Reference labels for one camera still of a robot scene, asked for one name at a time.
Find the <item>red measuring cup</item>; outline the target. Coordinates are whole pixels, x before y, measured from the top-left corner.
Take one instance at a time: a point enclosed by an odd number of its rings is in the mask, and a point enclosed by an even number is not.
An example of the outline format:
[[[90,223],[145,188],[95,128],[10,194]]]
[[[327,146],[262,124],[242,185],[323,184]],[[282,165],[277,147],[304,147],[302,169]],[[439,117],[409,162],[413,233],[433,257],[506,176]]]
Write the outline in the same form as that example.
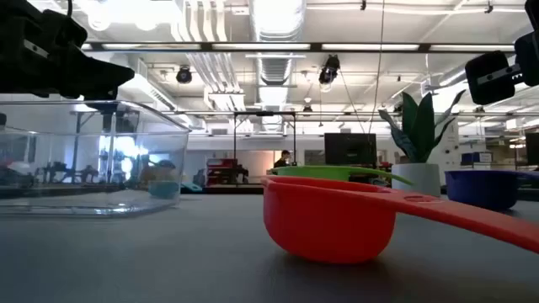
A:
[[[392,238],[397,215],[414,215],[539,253],[539,225],[448,199],[364,183],[270,175],[264,226],[288,253],[320,263],[363,263]]]

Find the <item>white plant pot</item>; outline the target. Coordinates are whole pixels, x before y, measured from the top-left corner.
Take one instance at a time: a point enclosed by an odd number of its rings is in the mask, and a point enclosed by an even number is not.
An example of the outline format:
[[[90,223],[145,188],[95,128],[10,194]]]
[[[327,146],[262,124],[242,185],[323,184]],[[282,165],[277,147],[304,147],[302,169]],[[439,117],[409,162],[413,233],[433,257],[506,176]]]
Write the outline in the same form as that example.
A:
[[[440,169],[431,163],[404,163],[392,166],[392,174],[411,184],[393,179],[392,188],[440,197]]]

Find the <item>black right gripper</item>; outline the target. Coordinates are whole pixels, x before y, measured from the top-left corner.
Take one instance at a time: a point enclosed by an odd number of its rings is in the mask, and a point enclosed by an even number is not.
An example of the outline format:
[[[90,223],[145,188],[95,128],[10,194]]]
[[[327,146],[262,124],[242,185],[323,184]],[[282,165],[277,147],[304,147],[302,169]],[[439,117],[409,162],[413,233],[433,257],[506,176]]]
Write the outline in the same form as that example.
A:
[[[491,51],[465,65],[468,89],[478,105],[493,104],[515,95],[515,85],[539,85],[539,31],[521,36],[515,42],[515,62],[510,65],[504,52]]]

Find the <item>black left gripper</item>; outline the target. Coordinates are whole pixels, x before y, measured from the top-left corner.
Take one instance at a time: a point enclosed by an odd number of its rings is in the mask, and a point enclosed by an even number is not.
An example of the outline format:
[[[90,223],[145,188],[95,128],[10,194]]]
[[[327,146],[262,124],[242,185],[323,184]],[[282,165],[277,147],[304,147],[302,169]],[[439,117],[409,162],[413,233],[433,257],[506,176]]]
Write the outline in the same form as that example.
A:
[[[86,56],[73,44],[54,45],[42,34],[37,24],[0,25],[0,92],[109,101],[135,76],[129,67]]]

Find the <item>black monitor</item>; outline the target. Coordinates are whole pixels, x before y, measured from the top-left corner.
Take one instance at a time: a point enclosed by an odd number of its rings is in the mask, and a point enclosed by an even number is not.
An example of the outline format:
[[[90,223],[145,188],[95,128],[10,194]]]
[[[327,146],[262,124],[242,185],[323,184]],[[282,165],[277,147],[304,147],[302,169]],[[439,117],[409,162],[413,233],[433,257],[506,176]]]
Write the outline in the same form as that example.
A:
[[[372,133],[325,133],[325,163],[334,166],[374,166],[376,135]]]
[[[526,157],[528,165],[539,166],[539,133],[526,133]]]

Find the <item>black overhead light bar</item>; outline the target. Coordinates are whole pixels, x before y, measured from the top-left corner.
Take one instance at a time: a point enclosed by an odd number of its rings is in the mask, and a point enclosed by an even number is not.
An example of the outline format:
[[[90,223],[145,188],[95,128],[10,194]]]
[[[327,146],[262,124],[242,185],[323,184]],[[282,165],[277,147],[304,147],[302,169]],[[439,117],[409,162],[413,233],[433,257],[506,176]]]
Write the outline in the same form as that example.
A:
[[[447,53],[480,54],[501,51],[511,54],[512,44],[430,43],[322,43],[322,42],[98,42],[82,46],[87,52],[262,52],[262,53]]]

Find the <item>blue storage box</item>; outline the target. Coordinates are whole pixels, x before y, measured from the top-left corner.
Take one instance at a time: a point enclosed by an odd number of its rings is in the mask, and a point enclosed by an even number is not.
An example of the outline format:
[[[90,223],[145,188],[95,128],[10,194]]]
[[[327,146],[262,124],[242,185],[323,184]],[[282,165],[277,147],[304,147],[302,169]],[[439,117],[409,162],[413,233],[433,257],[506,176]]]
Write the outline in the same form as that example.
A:
[[[461,154],[462,166],[473,166],[476,163],[491,163],[493,153],[490,151],[474,151]]]

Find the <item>green snake plant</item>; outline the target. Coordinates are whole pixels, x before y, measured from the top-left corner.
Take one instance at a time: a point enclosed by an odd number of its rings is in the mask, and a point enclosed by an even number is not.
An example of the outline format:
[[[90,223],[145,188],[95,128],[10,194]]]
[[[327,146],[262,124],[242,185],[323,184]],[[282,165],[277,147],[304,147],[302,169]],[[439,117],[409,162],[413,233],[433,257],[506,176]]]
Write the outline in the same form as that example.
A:
[[[402,93],[401,126],[395,123],[386,110],[379,109],[378,114],[390,125],[394,143],[404,152],[408,160],[411,163],[425,163],[455,119],[451,117],[451,110],[460,102],[464,93],[465,90],[461,90],[454,97],[450,107],[437,119],[431,93],[423,96],[419,104],[408,93]]]

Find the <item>blue measuring cup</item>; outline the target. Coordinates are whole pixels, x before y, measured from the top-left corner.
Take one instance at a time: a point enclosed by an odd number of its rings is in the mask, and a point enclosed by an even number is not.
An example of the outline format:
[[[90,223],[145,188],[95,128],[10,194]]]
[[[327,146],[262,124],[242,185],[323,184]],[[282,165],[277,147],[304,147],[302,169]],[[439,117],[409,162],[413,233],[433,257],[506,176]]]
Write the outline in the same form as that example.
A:
[[[508,210],[518,200],[520,179],[539,181],[539,172],[508,170],[446,171],[450,200],[488,210]]]

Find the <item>silver ceiling duct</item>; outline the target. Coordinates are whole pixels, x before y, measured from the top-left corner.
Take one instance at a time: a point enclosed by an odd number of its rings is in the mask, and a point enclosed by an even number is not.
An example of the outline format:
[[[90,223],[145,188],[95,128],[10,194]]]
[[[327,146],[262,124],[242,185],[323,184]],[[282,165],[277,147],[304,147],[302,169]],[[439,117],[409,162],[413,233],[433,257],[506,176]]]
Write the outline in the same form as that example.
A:
[[[302,38],[307,0],[249,0],[253,39],[257,42],[298,42]],[[258,101],[264,111],[286,105],[294,60],[286,53],[262,54],[256,60]]]

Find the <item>black background rig frame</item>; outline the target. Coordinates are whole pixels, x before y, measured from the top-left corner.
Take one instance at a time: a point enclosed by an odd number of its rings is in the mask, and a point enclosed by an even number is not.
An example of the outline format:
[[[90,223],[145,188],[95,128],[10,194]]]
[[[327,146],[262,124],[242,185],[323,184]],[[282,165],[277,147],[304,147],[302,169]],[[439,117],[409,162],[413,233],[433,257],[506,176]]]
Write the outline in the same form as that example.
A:
[[[292,166],[297,165],[297,158],[296,158],[296,112],[294,111],[271,111],[271,110],[255,110],[255,111],[233,111],[232,117],[233,117],[233,158],[237,158],[237,117],[238,116],[246,116],[249,117],[251,115],[257,116],[257,117],[272,117],[279,115],[281,118],[283,118],[285,115],[290,116],[292,118],[292,123],[288,122],[288,125],[293,129],[293,161]]]

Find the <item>green measuring cup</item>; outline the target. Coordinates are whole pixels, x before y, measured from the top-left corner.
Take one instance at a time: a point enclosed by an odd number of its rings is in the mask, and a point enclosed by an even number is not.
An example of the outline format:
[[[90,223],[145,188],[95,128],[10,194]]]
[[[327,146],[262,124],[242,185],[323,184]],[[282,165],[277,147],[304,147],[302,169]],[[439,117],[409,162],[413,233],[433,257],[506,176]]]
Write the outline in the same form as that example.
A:
[[[271,172],[279,176],[296,176],[304,178],[323,178],[339,181],[348,181],[351,174],[371,174],[384,178],[397,180],[407,185],[413,183],[406,178],[394,175],[382,170],[366,167],[346,167],[346,166],[286,166],[272,168]]]

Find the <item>clear plastic basket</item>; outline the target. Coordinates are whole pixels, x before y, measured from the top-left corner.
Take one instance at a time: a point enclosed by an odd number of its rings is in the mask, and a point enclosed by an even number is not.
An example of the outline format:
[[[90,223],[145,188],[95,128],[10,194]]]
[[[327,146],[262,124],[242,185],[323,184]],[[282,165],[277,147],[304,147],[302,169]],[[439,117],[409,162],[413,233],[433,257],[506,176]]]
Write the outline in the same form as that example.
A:
[[[190,130],[127,101],[0,102],[0,215],[127,216],[179,202]]]

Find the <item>red tool cart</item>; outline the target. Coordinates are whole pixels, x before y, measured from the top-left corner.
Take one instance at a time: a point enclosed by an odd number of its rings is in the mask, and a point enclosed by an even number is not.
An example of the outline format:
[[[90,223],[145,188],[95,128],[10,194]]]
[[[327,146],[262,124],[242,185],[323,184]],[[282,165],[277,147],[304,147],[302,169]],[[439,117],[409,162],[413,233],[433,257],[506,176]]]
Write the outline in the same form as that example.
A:
[[[249,172],[234,158],[213,158],[206,162],[205,186],[248,183]]]

